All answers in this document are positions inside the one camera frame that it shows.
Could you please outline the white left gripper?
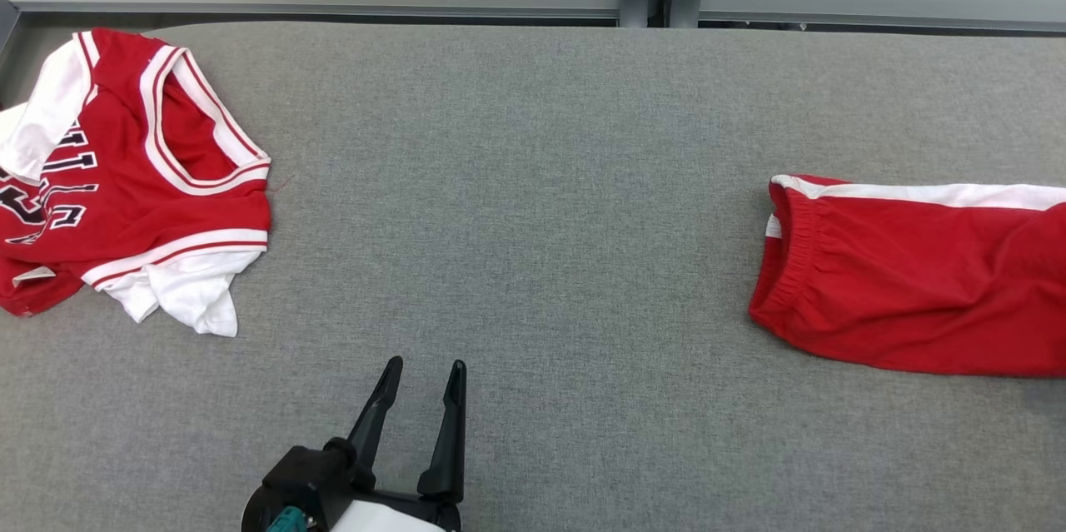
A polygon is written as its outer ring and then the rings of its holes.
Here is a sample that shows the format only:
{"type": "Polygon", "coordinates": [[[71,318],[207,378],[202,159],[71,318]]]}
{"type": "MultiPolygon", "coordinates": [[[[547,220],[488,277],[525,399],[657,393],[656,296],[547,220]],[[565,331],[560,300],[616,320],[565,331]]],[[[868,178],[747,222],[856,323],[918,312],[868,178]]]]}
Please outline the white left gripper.
{"type": "MultiPolygon", "coordinates": [[[[348,441],[362,467],[372,467],[385,419],[395,403],[403,358],[393,356],[366,400],[348,441]]],[[[442,396],[443,416],[430,467],[416,483],[418,495],[357,493],[332,531],[461,531],[461,502],[465,493],[467,365],[451,366],[442,396]]]]}

